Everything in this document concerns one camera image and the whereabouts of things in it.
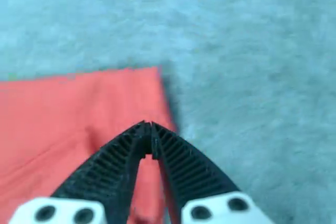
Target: orange cloth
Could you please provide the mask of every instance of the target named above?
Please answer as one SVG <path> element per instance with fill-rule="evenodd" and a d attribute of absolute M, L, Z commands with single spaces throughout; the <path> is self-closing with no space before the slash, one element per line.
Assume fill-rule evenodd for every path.
<path fill-rule="evenodd" d="M 172 129 L 157 68 L 0 82 L 0 223 L 49 196 L 99 147 L 132 125 Z M 162 223 L 158 164 L 140 163 L 128 223 Z"/>

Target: bolt hole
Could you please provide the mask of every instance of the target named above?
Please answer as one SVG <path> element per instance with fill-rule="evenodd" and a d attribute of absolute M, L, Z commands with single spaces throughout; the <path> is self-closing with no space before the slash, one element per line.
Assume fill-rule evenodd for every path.
<path fill-rule="evenodd" d="M 206 220 L 211 217 L 211 212 L 207 207 L 197 206 L 191 210 L 191 216 L 196 220 Z"/>
<path fill-rule="evenodd" d="M 90 208 L 83 208 L 75 214 L 76 224 L 89 224 L 93 220 L 93 211 Z"/>
<path fill-rule="evenodd" d="M 239 198 L 233 198 L 228 202 L 229 208 L 232 211 L 246 211 L 248 209 L 247 203 Z"/>
<path fill-rule="evenodd" d="M 54 216 L 55 211 L 56 208 L 54 206 L 44 206 L 35 214 L 35 220 L 38 222 L 50 220 Z"/>

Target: red cloth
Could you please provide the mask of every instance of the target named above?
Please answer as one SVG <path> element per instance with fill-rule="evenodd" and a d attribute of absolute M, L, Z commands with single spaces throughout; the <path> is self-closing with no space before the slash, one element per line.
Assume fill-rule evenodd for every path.
<path fill-rule="evenodd" d="M 142 120 L 173 128 L 157 68 L 0 82 L 0 223 Z M 128 223 L 161 223 L 163 207 L 158 164 L 147 157 Z"/>

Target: gray carpet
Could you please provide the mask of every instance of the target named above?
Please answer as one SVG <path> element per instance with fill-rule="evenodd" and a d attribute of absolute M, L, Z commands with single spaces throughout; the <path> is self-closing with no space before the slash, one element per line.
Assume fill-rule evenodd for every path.
<path fill-rule="evenodd" d="M 336 0 L 0 0 L 0 79 L 164 66 L 180 134 L 276 223 L 336 223 Z"/>

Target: carpet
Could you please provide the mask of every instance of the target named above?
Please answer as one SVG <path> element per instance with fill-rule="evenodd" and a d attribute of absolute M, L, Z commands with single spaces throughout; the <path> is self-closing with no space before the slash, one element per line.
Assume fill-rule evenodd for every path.
<path fill-rule="evenodd" d="M 0 0 L 0 79 L 162 65 L 179 133 L 276 223 L 336 222 L 336 0 Z"/>

